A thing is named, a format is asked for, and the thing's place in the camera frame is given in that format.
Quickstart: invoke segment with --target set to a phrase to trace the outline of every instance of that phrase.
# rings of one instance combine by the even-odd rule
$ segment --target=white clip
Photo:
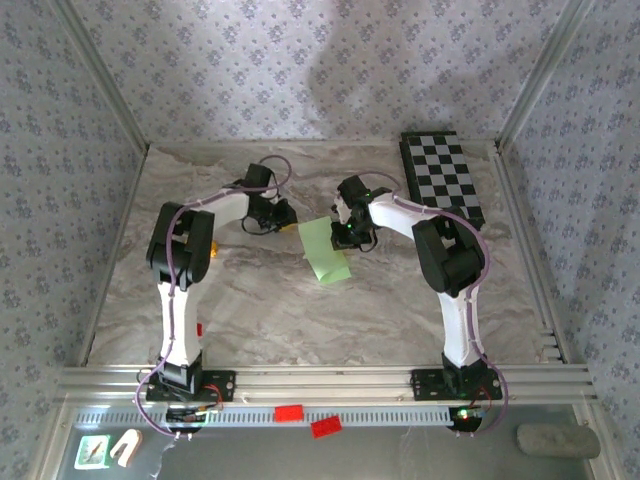
[[[130,428],[124,435],[120,437],[120,440],[113,446],[109,455],[111,458],[114,458],[116,455],[120,454],[118,458],[118,465],[121,467],[128,467],[131,463],[131,458],[135,455],[136,450],[140,446],[140,442],[142,442],[142,433],[140,430],[135,430]]]

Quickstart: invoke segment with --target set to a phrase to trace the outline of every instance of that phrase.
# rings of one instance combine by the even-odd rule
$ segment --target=checkerboard
[[[411,200],[460,207],[476,228],[485,223],[456,132],[403,133],[400,151]]]

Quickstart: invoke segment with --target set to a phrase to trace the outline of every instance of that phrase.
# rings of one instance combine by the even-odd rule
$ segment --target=floral wallpaper
[[[77,361],[139,158],[44,0],[0,8],[0,478]]]
[[[576,354],[640,478],[640,4],[597,2],[511,166]]]
[[[495,137],[566,0],[85,0],[150,143]]]

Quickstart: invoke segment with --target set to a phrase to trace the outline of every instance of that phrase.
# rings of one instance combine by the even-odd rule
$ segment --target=wallpaper
[[[44,0],[0,2],[0,478],[26,474],[139,159]]]
[[[640,4],[589,14],[516,139],[565,334],[640,477]]]
[[[84,0],[150,143],[496,136],[566,0]]]

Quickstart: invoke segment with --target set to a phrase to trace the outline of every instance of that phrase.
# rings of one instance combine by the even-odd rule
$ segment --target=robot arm
[[[261,233],[280,230],[297,222],[296,213],[279,195],[266,198],[260,193],[231,192],[238,187],[263,188],[269,185],[273,172],[251,164],[244,179],[222,189],[220,198],[184,212],[173,230],[171,252],[177,276],[173,297],[173,338],[171,338],[170,287],[166,258],[166,238],[171,220],[182,205],[165,203],[158,216],[147,250],[147,263],[153,271],[162,302],[163,342],[160,357],[164,366],[158,372],[164,386],[183,395],[195,395],[201,384],[202,347],[198,335],[197,304],[189,296],[199,288],[209,268],[212,256],[212,236],[221,227],[235,220],[253,218]]]
[[[445,379],[454,391],[469,384],[470,376],[477,377],[486,368],[472,345],[475,342],[484,353],[479,339],[472,340],[475,335],[469,331],[467,318],[467,289],[484,267],[484,256],[473,234],[447,218],[403,208],[388,189],[371,191],[357,176],[340,184],[333,210],[339,216],[339,221],[332,223],[334,249],[361,248],[375,242],[375,230],[382,227],[415,242],[423,276],[437,292],[442,308]],[[463,216],[459,209],[449,211]],[[470,296],[474,332],[478,330],[477,293],[475,287]]]

